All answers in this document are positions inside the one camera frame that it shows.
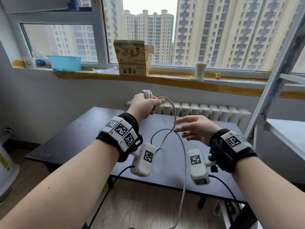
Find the wristband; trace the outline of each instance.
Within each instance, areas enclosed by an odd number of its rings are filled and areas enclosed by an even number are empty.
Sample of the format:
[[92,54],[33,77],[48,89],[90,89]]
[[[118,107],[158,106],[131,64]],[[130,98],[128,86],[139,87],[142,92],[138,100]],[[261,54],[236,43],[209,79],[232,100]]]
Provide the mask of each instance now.
[[211,160],[224,171],[232,173],[236,163],[247,157],[257,157],[252,145],[237,132],[226,128],[217,131],[210,139]]
[[103,126],[97,139],[115,146],[119,151],[118,162],[127,160],[128,155],[143,143],[143,138],[139,134],[139,124],[133,115],[122,113],[113,117]]

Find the black wrist strap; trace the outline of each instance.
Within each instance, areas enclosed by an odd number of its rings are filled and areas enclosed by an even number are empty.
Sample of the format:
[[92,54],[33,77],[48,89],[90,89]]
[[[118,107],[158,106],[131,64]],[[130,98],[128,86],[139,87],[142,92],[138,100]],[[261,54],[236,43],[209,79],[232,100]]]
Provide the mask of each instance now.
[[236,163],[248,157],[257,157],[257,154],[251,148],[243,149],[235,152],[221,136],[228,133],[230,130],[224,128],[217,131],[210,139],[210,154],[217,165],[224,171],[232,173],[235,170]]
[[132,126],[132,129],[135,131],[136,135],[138,136],[138,138],[132,143],[128,150],[124,152],[119,146],[118,142],[106,132],[100,132],[97,136],[97,139],[116,147],[120,154],[118,162],[124,162],[127,160],[128,155],[131,154],[133,151],[137,150],[137,148],[143,143],[143,137],[139,134],[139,124],[133,115],[124,112],[118,115],[118,117],[123,118],[127,123],[129,123]]

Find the black cable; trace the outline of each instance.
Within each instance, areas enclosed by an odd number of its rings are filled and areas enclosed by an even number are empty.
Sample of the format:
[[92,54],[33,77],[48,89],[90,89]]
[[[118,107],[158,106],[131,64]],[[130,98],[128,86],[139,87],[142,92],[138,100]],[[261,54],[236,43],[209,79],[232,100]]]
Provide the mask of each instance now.
[[[123,169],[123,170],[121,171],[121,173],[119,173],[119,175],[118,175],[118,176],[115,178],[115,180],[113,181],[113,185],[115,184],[115,182],[116,182],[116,180],[118,179],[118,177],[119,177],[126,169],[134,168],[134,167],[135,167],[134,165],[130,165],[130,166],[126,167],[125,169]],[[88,229],[90,229],[90,227],[92,226],[93,221],[94,221],[95,217],[97,216],[99,209],[102,207],[102,205],[103,205],[103,203],[104,203],[104,201],[105,201],[107,195],[109,194],[110,190],[111,190],[111,189],[109,189],[109,190],[107,191],[107,193],[105,194],[105,196],[104,196],[104,198],[103,198],[101,204],[99,205],[99,207],[98,207],[98,209],[97,209],[95,215],[93,216],[93,219],[91,220],[91,223],[90,223]]]
[[214,176],[214,175],[211,175],[211,174],[209,174],[209,177],[212,177],[212,178],[216,178],[216,179],[218,179],[219,181],[221,181],[222,182],[222,184],[224,184],[225,185],[225,187],[229,190],[229,192],[231,193],[231,195],[233,196],[233,198],[234,198],[234,200],[235,201],[237,201],[237,199],[235,198],[235,196],[234,196],[234,194],[233,194],[233,192],[230,190],[230,188],[227,186],[227,184],[226,183],[224,183],[219,177],[216,177],[216,176]]

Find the wooden floor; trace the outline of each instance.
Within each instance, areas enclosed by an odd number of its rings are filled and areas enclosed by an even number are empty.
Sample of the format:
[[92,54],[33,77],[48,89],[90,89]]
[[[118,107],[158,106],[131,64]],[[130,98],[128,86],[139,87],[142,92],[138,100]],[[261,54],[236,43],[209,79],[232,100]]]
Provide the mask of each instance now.
[[[24,159],[27,153],[26,150],[10,153],[15,163],[20,165],[20,174],[11,192],[0,203],[0,219],[48,175],[42,163]],[[105,186],[88,216],[88,224],[107,190]],[[94,220],[92,229],[168,229],[176,222],[181,196],[180,191],[118,180]],[[216,200],[208,198],[204,208],[198,209],[198,199],[197,195],[185,194],[181,222],[176,228],[224,229],[222,217],[212,213]]]

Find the hand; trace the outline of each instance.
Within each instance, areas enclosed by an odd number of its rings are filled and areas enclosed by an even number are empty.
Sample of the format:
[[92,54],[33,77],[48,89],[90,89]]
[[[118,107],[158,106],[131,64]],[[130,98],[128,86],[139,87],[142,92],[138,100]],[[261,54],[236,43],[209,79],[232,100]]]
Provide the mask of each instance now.
[[153,99],[145,99],[143,93],[136,94],[127,112],[133,115],[140,125],[141,120],[148,114],[153,115],[157,106],[164,101],[165,99],[158,100],[155,96],[153,96]]
[[184,132],[183,138],[190,140],[198,140],[205,145],[210,145],[211,137],[220,129],[218,125],[210,121],[208,118],[202,115],[197,116],[185,116],[176,120],[176,124],[186,123],[185,125],[178,126],[174,129],[174,132]]

